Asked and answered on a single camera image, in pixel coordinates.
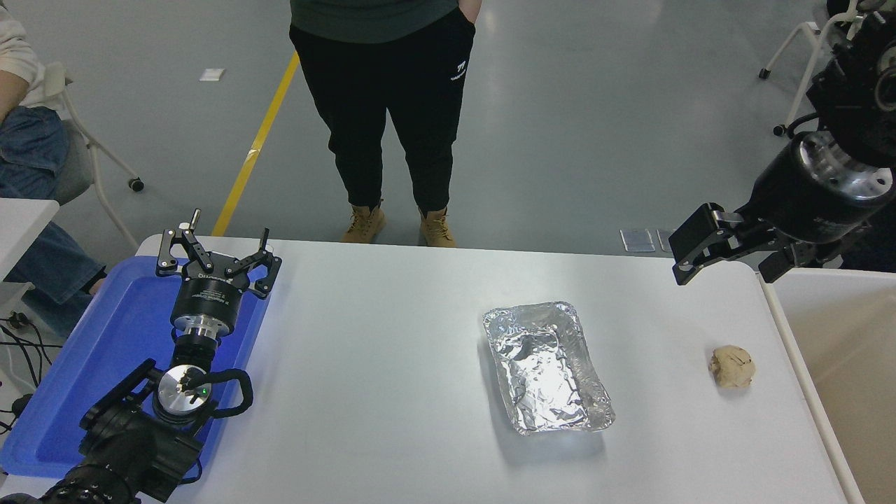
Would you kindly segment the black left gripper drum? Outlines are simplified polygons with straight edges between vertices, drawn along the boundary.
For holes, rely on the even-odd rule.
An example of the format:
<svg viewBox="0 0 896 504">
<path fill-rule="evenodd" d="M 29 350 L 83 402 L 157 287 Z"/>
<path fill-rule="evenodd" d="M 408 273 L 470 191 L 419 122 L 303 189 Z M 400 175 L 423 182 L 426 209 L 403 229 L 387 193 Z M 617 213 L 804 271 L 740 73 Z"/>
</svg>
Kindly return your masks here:
<svg viewBox="0 0 896 504">
<path fill-rule="evenodd" d="M 228 278 L 224 272 L 204 272 L 196 261 L 182 268 L 182 284 L 171 312 L 171 325 L 188 329 L 209 321 L 216 330 L 233 330 L 243 294 L 249 289 L 249 275 L 240 272 Z"/>
</svg>

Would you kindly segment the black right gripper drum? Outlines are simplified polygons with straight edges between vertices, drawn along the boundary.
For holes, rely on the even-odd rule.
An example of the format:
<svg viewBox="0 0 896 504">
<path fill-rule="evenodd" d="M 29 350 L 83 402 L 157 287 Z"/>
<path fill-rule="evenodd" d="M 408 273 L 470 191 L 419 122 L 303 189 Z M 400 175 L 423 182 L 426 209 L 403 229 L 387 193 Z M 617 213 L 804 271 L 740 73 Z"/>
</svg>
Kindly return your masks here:
<svg viewBox="0 0 896 504">
<path fill-rule="evenodd" d="M 759 175 L 743 217 L 813 244 L 843 238 L 876 210 L 876 168 L 835 141 L 793 141 Z"/>
</svg>

